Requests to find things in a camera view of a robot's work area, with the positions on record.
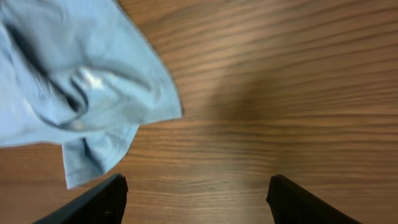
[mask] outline brown wood tabletop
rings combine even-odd
[[[397,0],[122,0],[174,77],[180,120],[140,127],[123,223],[273,223],[284,174],[364,223],[398,223]],[[67,190],[60,146],[0,150],[0,223]]]

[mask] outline black object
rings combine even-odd
[[[34,224],[120,224],[127,191],[126,178],[115,174]]]
[[[275,224],[358,224],[283,175],[271,177],[267,202]]]

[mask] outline crumpled fabric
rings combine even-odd
[[[62,144],[69,189],[112,169],[140,124],[182,116],[117,2],[0,0],[0,20],[0,146]]]

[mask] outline wooden table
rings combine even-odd
[[[121,4],[185,108],[141,127],[111,171],[129,184],[124,223],[273,223],[273,174],[361,222],[398,222],[398,1]],[[32,222],[100,181],[67,190],[48,144],[0,150],[0,169],[0,223]]]

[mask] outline cloth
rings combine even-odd
[[[140,124],[182,116],[117,2],[0,0],[0,23],[0,146],[62,144],[69,189],[114,167]]]

